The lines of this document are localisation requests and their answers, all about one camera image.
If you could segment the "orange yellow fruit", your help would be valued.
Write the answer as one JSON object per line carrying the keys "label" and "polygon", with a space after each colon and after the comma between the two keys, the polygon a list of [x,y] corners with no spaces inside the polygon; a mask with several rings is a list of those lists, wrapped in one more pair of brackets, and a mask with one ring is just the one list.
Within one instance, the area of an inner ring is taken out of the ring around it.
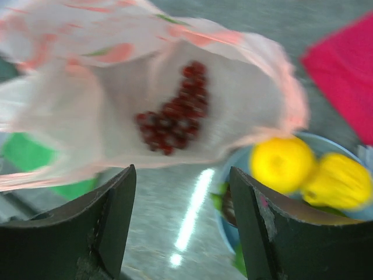
{"label": "orange yellow fruit", "polygon": [[301,195],[305,202],[316,207],[357,211],[372,201],[371,175],[355,160],[339,153],[327,153],[302,187]]}

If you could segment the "purple grape bunch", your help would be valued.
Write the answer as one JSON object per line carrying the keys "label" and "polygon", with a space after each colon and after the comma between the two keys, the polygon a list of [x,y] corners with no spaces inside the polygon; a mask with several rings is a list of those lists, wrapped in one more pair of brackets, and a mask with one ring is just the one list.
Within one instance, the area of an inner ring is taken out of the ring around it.
{"label": "purple grape bunch", "polygon": [[176,94],[156,111],[134,117],[141,138],[150,151],[171,155],[196,140],[209,112],[207,67],[191,61],[181,69],[182,81]]}

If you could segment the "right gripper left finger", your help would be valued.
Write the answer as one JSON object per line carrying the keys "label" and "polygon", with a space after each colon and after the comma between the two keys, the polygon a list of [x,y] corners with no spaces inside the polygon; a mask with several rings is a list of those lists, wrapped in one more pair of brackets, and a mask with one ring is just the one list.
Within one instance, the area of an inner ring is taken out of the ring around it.
{"label": "right gripper left finger", "polygon": [[1,224],[1,279],[121,279],[135,191],[130,165],[62,206]]}

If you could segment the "pink plastic bag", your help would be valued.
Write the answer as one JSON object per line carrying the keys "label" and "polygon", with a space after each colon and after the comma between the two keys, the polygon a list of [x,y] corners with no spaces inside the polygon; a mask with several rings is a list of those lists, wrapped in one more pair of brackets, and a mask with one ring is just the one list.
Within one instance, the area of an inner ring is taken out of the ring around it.
{"label": "pink plastic bag", "polygon": [[[1,176],[2,191],[131,164],[215,162],[308,125],[305,92],[280,44],[206,19],[171,18],[148,1],[2,3],[1,56],[21,73],[1,84],[1,131],[24,132],[54,151],[34,171]],[[206,128],[190,148],[154,154],[134,116],[171,97],[192,60],[208,70]]]}

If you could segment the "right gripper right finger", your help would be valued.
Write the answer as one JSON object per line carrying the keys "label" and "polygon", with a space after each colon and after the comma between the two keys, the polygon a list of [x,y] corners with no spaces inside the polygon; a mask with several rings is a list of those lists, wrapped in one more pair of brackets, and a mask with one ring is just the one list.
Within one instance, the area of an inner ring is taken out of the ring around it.
{"label": "right gripper right finger", "polygon": [[249,279],[371,279],[372,222],[313,209],[230,169]]}

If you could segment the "yellow lemon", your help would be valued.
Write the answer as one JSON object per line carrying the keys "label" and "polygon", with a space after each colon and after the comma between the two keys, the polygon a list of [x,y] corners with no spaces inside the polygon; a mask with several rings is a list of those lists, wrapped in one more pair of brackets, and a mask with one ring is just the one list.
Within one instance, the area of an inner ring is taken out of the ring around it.
{"label": "yellow lemon", "polygon": [[300,138],[272,138],[252,148],[251,176],[281,193],[297,192],[316,166],[312,149]]}

